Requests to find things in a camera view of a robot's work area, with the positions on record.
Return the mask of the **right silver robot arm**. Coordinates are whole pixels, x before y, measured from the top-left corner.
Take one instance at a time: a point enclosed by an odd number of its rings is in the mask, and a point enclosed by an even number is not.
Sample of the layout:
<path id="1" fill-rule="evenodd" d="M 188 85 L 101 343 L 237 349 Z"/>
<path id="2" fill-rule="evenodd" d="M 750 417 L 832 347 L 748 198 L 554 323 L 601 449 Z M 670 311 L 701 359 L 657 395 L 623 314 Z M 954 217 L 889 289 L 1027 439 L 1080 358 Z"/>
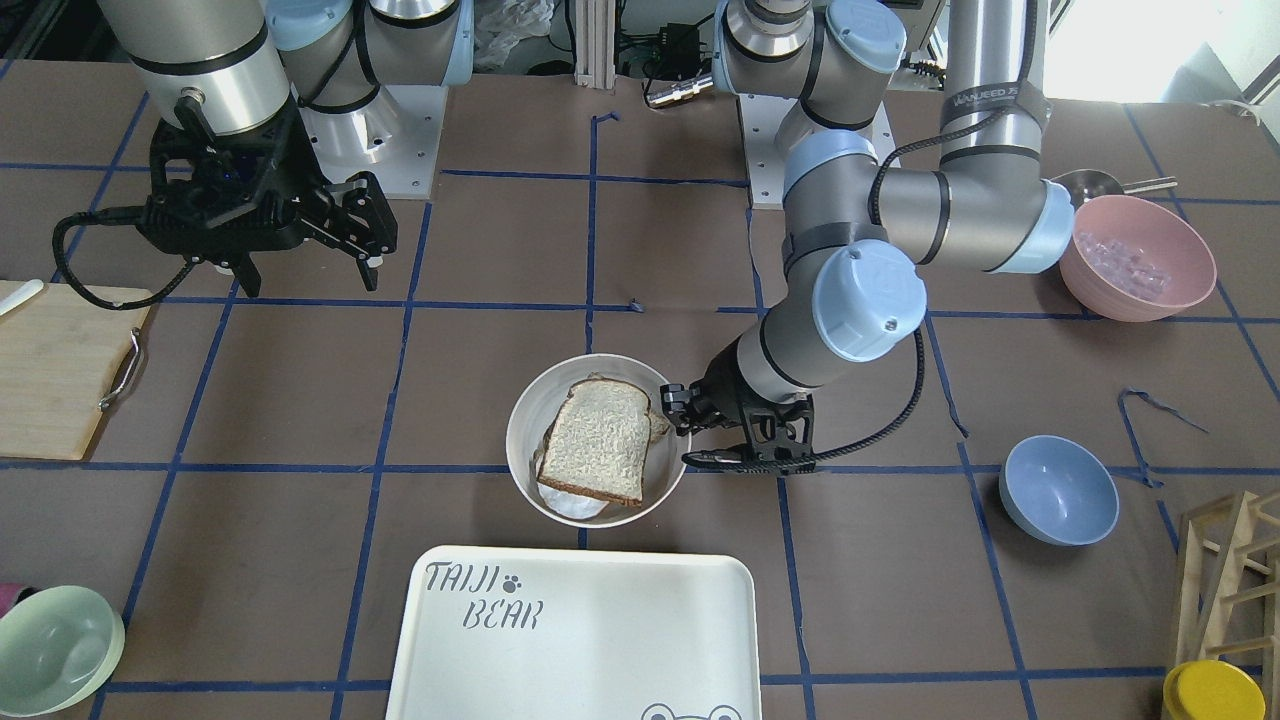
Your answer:
<path id="1" fill-rule="evenodd" d="M 471 1 L 102 1 L 160 122 L 150 191 L 96 214 L 132 225 L 183 272 L 261 291 L 255 256 L 320 243 L 366 291 L 399 237 L 390 197 L 422 184 L 426 118 L 399 87 L 474 70 Z"/>

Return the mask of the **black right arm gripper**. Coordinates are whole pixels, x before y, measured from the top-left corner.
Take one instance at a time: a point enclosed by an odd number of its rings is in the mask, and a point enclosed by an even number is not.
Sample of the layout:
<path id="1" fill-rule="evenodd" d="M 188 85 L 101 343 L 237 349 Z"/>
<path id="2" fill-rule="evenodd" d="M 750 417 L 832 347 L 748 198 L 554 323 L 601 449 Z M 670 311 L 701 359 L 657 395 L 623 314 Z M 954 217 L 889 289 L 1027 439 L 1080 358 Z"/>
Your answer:
<path id="1" fill-rule="evenodd" d="M 312 237 L 356 261 L 367 292 L 399 224 L 378 176 L 361 170 L 328 184 L 297 102 L 262 124 L 215 135 L 205 104 L 180 96 L 175 123 L 161 122 L 150 143 L 151 192 L 136 227 L 157 250 L 230 268 L 250 299 L 262 277 L 251 254 L 285 251 Z"/>

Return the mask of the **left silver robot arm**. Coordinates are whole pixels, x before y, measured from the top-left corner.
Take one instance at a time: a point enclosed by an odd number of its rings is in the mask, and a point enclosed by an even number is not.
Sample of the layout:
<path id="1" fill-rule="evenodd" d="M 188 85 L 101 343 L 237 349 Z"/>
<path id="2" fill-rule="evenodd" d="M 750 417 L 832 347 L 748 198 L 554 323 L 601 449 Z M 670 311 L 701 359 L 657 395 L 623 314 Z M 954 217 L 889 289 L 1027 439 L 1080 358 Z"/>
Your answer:
<path id="1" fill-rule="evenodd" d="M 791 97 L 809 133 L 782 140 L 785 297 L 662 407 L 681 436 L 739 428 L 741 445 L 684 456 L 707 471 L 788 474 L 861 451 L 914 413 L 925 378 L 920 266 L 1036 274 L 1073 234 L 1068 191 L 1044 178 L 1046 1 L 954 1 L 938 128 L 881 158 L 870 123 L 908 50 L 879 1 L 722 1 L 712 78 L 739 96 Z M 910 338 L 904 409 L 818 452 L 815 392 Z"/>

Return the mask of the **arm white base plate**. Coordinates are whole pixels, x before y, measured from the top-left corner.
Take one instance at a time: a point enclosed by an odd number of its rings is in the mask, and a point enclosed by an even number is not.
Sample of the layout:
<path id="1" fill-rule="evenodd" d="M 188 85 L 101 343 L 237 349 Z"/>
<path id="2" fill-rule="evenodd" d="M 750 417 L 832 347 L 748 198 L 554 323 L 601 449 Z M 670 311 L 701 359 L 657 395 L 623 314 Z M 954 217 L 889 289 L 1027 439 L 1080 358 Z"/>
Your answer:
<path id="1" fill-rule="evenodd" d="M 895 150 L 884 105 L 855 131 L 817 124 L 795 97 L 739 95 L 751 208 L 782 210 L 786 193 L 818 167 L 846 155 L 882 161 Z"/>
<path id="2" fill-rule="evenodd" d="M 303 109 L 301 118 L 333 184 L 371 172 L 388 199 L 429 200 L 448 97 L 442 86 L 392 85 L 355 110 Z"/>

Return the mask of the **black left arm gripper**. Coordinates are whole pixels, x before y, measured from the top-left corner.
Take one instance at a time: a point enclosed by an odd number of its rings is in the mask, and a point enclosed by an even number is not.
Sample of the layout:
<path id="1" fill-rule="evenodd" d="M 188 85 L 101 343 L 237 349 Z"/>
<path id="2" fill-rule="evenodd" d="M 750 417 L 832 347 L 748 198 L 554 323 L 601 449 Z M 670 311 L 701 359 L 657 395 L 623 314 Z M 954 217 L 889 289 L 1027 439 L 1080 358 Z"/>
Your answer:
<path id="1" fill-rule="evenodd" d="M 701 379 L 686 387 L 660 387 L 660 405 L 672 432 L 695 436 L 714 428 L 739 428 L 744 442 L 684 455 L 684 464 L 708 471 L 803 474 L 817 469 L 812 447 L 814 407 L 804 395 L 792 402 L 760 396 L 744 378 L 735 350 L 716 355 Z"/>

